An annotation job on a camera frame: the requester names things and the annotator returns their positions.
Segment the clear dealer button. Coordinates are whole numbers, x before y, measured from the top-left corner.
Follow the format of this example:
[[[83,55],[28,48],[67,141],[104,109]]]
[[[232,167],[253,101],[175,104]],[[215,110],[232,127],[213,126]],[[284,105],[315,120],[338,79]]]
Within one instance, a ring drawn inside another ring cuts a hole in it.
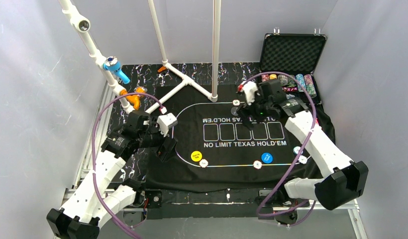
[[[233,116],[239,116],[238,110],[239,110],[239,107],[238,107],[238,106],[232,107],[232,108],[231,108],[231,114],[232,114]]]

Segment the yellow big blind button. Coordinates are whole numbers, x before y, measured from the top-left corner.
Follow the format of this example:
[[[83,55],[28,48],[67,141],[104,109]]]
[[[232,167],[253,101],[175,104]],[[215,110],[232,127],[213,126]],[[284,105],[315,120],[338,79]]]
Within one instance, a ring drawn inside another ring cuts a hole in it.
[[[202,155],[202,153],[200,151],[196,150],[196,151],[193,151],[191,153],[191,160],[193,162],[200,162],[202,160],[202,158],[203,158],[203,155]]]

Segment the blue small blind button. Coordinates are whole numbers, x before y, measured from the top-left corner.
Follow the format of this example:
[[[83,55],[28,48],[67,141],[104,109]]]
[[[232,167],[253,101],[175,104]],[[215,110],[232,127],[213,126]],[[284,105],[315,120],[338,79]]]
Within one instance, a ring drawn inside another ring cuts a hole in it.
[[[264,152],[261,155],[261,161],[265,164],[271,164],[273,162],[274,158],[272,156],[272,154],[268,153],[268,152]]]

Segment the white chip edge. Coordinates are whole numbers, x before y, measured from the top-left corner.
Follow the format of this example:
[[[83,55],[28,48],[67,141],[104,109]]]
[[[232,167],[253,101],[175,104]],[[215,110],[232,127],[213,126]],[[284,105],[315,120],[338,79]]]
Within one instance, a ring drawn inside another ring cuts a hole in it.
[[[308,158],[306,156],[300,155],[298,158],[298,162],[300,164],[307,164]]]

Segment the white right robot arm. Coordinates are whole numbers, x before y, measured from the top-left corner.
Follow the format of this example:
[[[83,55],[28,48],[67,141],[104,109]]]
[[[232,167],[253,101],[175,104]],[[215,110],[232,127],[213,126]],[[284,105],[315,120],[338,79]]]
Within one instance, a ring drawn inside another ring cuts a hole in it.
[[[298,97],[287,98],[277,79],[258,84],[244,81],[237,92],[245,96],[237,113],[248,129],[252,129],[250,119],[260,123],[265,117],[287,116],[285,128],[302,144],[296,159],[306,150],[321,172],[321,179],[287,180],[284,175],[276,187],[282,189],[285,198],[318,201],[333,210],[363,195],[368,166],[352,160],[330,140],[316,123],[314,105],[308,107]]]

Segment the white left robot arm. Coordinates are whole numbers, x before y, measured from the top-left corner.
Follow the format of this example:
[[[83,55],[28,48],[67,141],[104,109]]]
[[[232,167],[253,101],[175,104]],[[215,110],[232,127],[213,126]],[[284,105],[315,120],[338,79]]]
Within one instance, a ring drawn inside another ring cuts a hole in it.
[[[155,148],[157,158],[168,161],[178,142],[169,135],[169,130],[177,123],[172,113],[153,117],[132,111],[124,124],[106,136],[94,168],[78,189],[59,209],[51,209],[47,214],[53,234],[60,239],[96,239],[112,214],[133,204],[136,194],[144,190],[140,182],[126,179],[102,198],[113,177],[140,148]]]

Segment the red poker chip stack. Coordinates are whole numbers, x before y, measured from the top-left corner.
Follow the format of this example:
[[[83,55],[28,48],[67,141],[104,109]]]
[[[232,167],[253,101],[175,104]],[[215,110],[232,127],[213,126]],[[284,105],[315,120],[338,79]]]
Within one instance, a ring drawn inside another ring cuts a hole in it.
[[[269,74],[263,74],[261,75],[261,82],[266,82],[270,80]]]

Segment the grey poker chip stack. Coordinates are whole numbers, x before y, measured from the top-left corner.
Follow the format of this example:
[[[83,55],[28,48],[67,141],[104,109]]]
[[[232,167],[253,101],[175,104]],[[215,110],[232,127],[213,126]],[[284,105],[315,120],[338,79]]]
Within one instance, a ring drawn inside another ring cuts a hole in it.
[[[285,76],[285,75],[279,74],[278,79],[279,79],[280,84],[281,84],[282,87],[287,86],[288,83],[289,83],[289,78],[287,76]]]

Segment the green poker chip stack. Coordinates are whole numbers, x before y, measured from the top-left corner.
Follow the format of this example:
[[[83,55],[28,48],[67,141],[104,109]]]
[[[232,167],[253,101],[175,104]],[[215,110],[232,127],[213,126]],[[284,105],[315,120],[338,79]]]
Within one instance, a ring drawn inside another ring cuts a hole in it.
[[[294,75],[290,75],[290,76],[288,77],[287,87],[296,87],[296,86],[297,86],[297,83],[296,83],[296,81],[295,81]]]

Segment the orange plastic faucet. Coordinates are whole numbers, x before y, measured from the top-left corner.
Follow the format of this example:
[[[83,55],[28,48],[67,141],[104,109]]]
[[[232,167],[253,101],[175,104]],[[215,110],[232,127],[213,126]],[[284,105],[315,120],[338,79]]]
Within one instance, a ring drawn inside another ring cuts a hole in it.
[[[147,93],[147,89],[145,87],[136,87],[134,89],[135,93]],[[141,98],[142,95],[131,95],[125,97],[129,103],[133,106],[135,110],[138,110],[141,106]]]

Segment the light blue chip stack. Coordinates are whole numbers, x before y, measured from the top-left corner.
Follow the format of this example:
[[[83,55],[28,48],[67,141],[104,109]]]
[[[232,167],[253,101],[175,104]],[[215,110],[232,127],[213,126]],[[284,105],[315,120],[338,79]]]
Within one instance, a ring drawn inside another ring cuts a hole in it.
[[[298,91],[299,92],[303,92],[304,90],[306,90],[306,83],[305,83],[305,79],[303,74],[297,74],[295,75],[296,77],[296,81],[298,82]]]

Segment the black poker table mat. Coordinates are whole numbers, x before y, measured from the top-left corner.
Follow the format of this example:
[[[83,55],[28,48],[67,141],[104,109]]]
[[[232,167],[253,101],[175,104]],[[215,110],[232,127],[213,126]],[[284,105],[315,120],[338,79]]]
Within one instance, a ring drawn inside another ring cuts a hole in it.
[[[167,162],[155,154],[149,158],[146,185],[153,189],[210,192],[223,189],[273,188],[295,158],[293,148],[300,142],[285,129],[286,118],[267,117],[248,130],[231,114],[232,101],[239,96],[234,85],[219,88],[217,102],[210,102],[195,88],[187,86],[165,102],[178,120],[169,135],[178,140],[176,152]],[[191,160],[200,151],[208,167]],[[271,164],[261,161],[272,154]],[[262,162],[255,169],[253,162]]]

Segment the blue plastic faucet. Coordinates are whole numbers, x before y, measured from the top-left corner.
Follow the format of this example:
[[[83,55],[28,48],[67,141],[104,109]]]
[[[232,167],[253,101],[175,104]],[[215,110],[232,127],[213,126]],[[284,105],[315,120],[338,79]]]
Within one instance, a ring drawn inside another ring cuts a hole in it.
[[[110,71],[112,74],[114,74],[118,78],[120,78],[124,84],[130,83],[130,79],[122,71],[121,69],[122,65],[116,57],[114,56],[107,57],[102,67],[105,70]]]

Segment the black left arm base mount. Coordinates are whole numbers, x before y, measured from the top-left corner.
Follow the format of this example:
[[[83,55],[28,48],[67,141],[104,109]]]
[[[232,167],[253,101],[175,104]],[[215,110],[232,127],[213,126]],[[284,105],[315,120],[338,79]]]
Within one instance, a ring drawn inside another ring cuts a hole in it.
[[[162,191],[157,189],[147,189],[144,182],[128,178],[122,182],[122,186],[127,186],[135,193],[132,202],[128,203],[130,211],[128,213],[139,215],[140,222],[135,226],[143,224],[146,220],[163,219]]]

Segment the aluminium frame rail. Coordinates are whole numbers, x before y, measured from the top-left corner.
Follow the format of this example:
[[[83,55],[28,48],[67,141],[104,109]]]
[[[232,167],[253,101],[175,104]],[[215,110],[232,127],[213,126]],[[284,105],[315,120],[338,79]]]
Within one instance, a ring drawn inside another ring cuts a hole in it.
[[[159,116],[159,115],[164,115],[166,113],[169,113],[165,107],[165,102],[171,98],[175,93],[179,92],[182,89],[181,85],[177,85],[176,87],[174,87],[172,90],[170,90],[164,97],[157,99],[155,96],[149,95],[148,93],[135,93],[135,95],[142,95],[143,97],[147,97],[150,98],[152,100],[155,101],[155,104],[153,106],[151,106],[149,109],[147,109],[145,112],[152,115],[152,116]],[[240,105],[238,107],[240,107],[242,104],[245,103],[245,100],[242,102],[240,101]],[[307,103],[305,103],[308,107],[310,107],[311,105],[314,105],[314,102],[312,99],[309,99]],[[92,147],[92,162],[95,162],[95,159],[97,157],[97,150],[96,150],[96,144],[95,142],[91,143],[91,147]],[[287,176],[287,180],[288,179],[288,175],[290,174],[290,172],[292,171],[292,168],[289,168],[284,175]],[[278,191],[280,188],[274,187],[274,189],[272,190],[272,193],[275,193],[276,191]],[[116,214],[112,214],[112,218],[108,221],[113,221],[113,223],[115,225],[117,225],[121,230],[123,230],[128,236],[130,236],[133,239],[137,239],[139,238],[139,234],[137,234],[134,230],[134,228],[132,228],[131,226],[126,225],[123,221],[121,221]]]

